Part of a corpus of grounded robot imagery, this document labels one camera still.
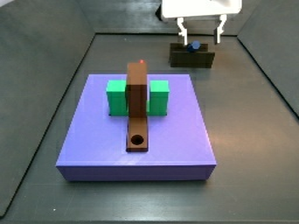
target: blue object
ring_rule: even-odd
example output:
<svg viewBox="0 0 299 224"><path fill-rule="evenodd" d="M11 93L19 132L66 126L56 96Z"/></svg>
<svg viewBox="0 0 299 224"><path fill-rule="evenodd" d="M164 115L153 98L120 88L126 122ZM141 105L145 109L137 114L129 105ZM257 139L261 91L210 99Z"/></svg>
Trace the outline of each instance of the blue object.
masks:
<svg viewBox="0 0 299 224"><path fill-rule="evenodd" d="M186 51L189 53L196 52L196 50L198 50L201 47L201 43L197 40L193 40L188 45L186 45Z"/></svg>

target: table surface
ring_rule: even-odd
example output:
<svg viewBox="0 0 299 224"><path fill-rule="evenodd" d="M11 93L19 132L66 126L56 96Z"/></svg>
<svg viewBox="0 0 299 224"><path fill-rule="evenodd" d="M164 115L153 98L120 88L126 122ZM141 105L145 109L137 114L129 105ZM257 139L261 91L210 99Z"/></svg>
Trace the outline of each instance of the table surface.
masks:
<svg viewBox="0 0 299 224"><path fill-rule="evenodd" d="M299 221L297 119L237 39L194 39L216 53L210 69L169 68L174 36L96 36L3 223ZM54 163L88 75L140 59L149 74L190 75L217 167L208 181L68 183Z"/></svg>

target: purple platform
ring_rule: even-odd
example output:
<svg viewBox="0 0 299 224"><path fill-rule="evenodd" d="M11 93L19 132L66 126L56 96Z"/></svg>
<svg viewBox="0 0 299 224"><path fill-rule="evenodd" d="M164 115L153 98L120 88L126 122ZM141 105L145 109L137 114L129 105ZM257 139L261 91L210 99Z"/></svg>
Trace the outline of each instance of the purple platform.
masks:
<svg viewBox="0 0 299 224"><path fill-rule="evenodd" d="M126 117L108 115L108 80L90 74L56 166L69 181L206 179L216 166L188 74L148 74L168 80L166 116L148 117L148 152L126 152Z"/></svg>

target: hole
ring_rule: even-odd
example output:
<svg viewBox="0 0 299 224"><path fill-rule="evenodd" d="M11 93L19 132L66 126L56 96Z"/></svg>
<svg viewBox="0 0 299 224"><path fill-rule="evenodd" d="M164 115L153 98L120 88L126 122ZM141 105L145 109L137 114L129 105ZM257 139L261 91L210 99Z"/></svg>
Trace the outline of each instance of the hole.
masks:
<svg viewBox="0 0 299 224"><path fill-rule="evenodd" d="M134 144L134 145L138 145L144 142L144 138L138 135L133 135L130 137L130 143Z"/></svg>

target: green cube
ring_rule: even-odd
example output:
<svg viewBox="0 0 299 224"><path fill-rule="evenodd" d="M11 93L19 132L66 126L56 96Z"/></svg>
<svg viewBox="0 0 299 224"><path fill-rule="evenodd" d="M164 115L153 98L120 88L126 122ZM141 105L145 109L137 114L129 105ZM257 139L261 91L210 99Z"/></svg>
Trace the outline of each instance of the green cube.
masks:
<svg viewBox="0 0 299 224"><path fill-rule="evenodd" d="M109 80L106 83L106 100L110 116L126 116L126 81Z"/></svg>
<svg viewBox="0 0 299 224"><path fill-rule="evenodd" d="M166 115L169 85L168 80L150 80L149 83L149 116Z"/></svg>

